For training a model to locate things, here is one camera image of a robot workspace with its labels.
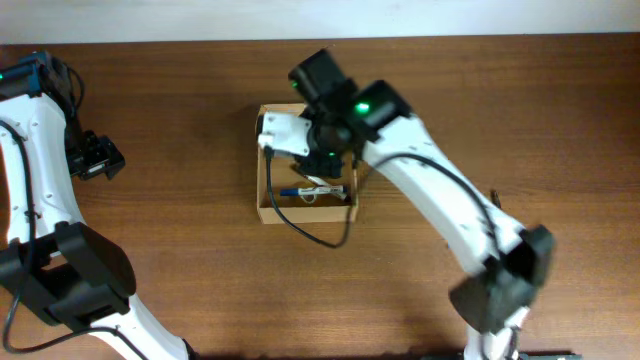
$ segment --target black cable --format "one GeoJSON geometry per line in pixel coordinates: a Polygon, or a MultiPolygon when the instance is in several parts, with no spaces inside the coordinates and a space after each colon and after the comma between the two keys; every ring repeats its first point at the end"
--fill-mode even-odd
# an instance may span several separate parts
{"type": "Polygon", "coordinates": [[[297,231],[302,236],[306,237],[307,239],[317,244],[328,247],[330,249],[338,249],[344,246],[344,244],[347,243],[347,239],[349,238],[349,231],[351,230],[351,211],[353,210],[353,205],[351,205],[349,207],[349,210],[347,211],[347,220],[344,226],[344,232],[342,233],[342,239],[340,239],[340,241],[335,244],[324,241],[324,240],[320,240],[317,237],[309,234],[308,232],[300,229],[294,223],[289,221],[289,219],[287,219],[286,216],[284,216],[284,214],[280,211],[280,207],[276,203],[276,199],[273,196],[273,188],[271,186],[271,160],[273,159],[274,151],[272,148],[266,147],[264,149],[264,153],[267,159],[266,160],[267,161],[267,193],[269,193],[269,199],[271,200],[271,205],[273,206],[273,210],[275,210],[276,214],[278,214],[280,219],[282,219],[282,221],[284,221],[285,224],[289,225],[293,230],[297,231]]]}
{"type": "MultiPolygon", "coordinates": [[[[332,248],[332,249],[337,249],[341,246],[343,246],[346,242],[347,239],[349,237],[349,231],[351,229],[351,212],[353,211],[353,205],[349,207],[349,210],[347,211],[347,217],[345,220],[345,230],[342,236],[342,239],[340,240],[340,242],[338,242],[337,244],[332,244],[329,242],[326,242],[324,240],[320,240],[318,238],[316,238],[315,236],[307,233],[306,231],[300,229],[299,227],[297,227],[295,224],[293,224],[291,221],[289,221],[289,219],[286,218],[286,216],[284,216],[284,214],[282,214],[282,212],[280,211],[278,204],[275,201],[275,197],[273,196],[273,189],[271,186],[271,159],[274,156],[274,150],[270,147],[266,147],[265,148],[265,157],[266,157],[266,162],[267,162],[267,192],[269,194],[269,199],[271,200],[271,204],[273,206],[273,209],[275,210],[275,212],[278,214],[278,216],[280,217],[280,219],[282,219],[282,221],[284,221],[285,224],[289,225],[291,228],[293,228],[294,230],[296,230],[298,233],[302,234],[304,237],[310,239],[313,242],[316,242],[320,245],[332,248]]],[[[489,212],[487,211],[486,207],[484,206],[484,204],[482,203],[482,200],[480,200],[480,197],[476,194],[476,192],[464,181],[462,180],[460,177],[458,177],[456,174],[452,173],[451,171],[449,171],[449,169],[445,168],[444,166],[438,164],[437,162],[426,158],[424,156],[420,156],[417,154],[413,154],[413,153],[397,153],[397,154],[393,154],[390,155],[382,160],[380,160],[378,163],[374,164],[372,166],[372,170],[362,179],[362,181],[360,182],[359,186],[358,186],[358,193],[360,193],[360,191],[362,191],[362,189],[364,188],[364,185],[366,184],[369,176],[375,172],[375,170],[377,170],[378,168],[380,168],[382,165],[386,164],[387,162],[391,161],[391,160],[395,160],[395,159],[399,159],[399,158],[409,158],[409,159],[413,159],[413,160],[417,160],[419,162],[421,162],[422,164],[425,164],[435,170],[437,170],[438,172],[440,172],[441,174],[445,175],[446,177],[448,177],[449,179],[451,179],[453,182],[455,182],[458,186],[460,186],[473,200],[473,202],[478,206],[480,212],[482,213],[482,216],[485,218],[485,221],[487,222],[487,236],[489,236],[489,238],[492,241],[492,245],[495,248],[495,251],[498,253],[498,256],[502,259],[503,258],[503,253],[500,250],[499,246],[498,246],[498,239],[496,237],[496,233],[495,233],[495,223],[493,222],[493,220],[491,219],[491,216],[489,215],[489,212]]]]}
{"type": "Polygon", "coordinates": [[[69,69],[69,72],[76,77],[76,80],[78,80],[78,84],[80,85],[80,97],[75,103],[75,111],[77,112],[80,109],[80,105],[82,105],[82,100],[84,100],[84,81],[82,81],[80,74],[78,74],[78,72],[75,71],[71,66],[67,65],[67,69],[69,69]]]}
{"type": "Polygon", "coordinates": [[[18,148],[20,149],[20,156],[22,157],[22,166],[24,168],[24,183],[27,197],[27,218],[29,220],[29,248],[26,256],[26,260],[24,263],[24,272],[22,273],[22,277],[20,282],[18,283],[18,287],[16,289],[15,295],[13,296],[13,301],[11,302],[11,306],[9,307],[9,312],[7,314],[7,318],[4,322],[4,329],[2,330],[2,346],[4,349],[10,354],[29,354],[36,351],[44,350],[50,348],[54,345],[60,344],[67,340],[71,340],[81,335],[97,333],[97,332],[106,332],[110,333],[113,336],[118,337],[122,342],[124,342],[136,355],[138,355],[141,359],[147,360],[147,357],[135,347],[127,339],[122,333],[120,333],[117,329],[112,329],[108,327],[95,327],[88,328],[80,331],[74,331],[70,334],[60,336],[56,339],[48,341],[46,343],[28,347],[28,348],[15,348],[11,345],[9,341],[9,335],[11,332],[11,325],[13,325],[13,320],[15,318],[16,312],[18,310],[18,305],[20,304],[20,298],[22,297],[22,293],[24,292],[27,279],[29,273],[31,273],[31,268],[33,267],[33,261],[35,257],[35,236],[36,236],[36,213],[34,209],[34,201],[33,201],[33,188],[31,186],[31,170],[29,167],[29,158],[27,157],[27,149],[24,146],[24,139],[18,134],[17,131],[11,127],[11,125],[6,122],[0,120],[0,126],[5,128],[13,138],[13,141],[16,142],[18,148]]]}

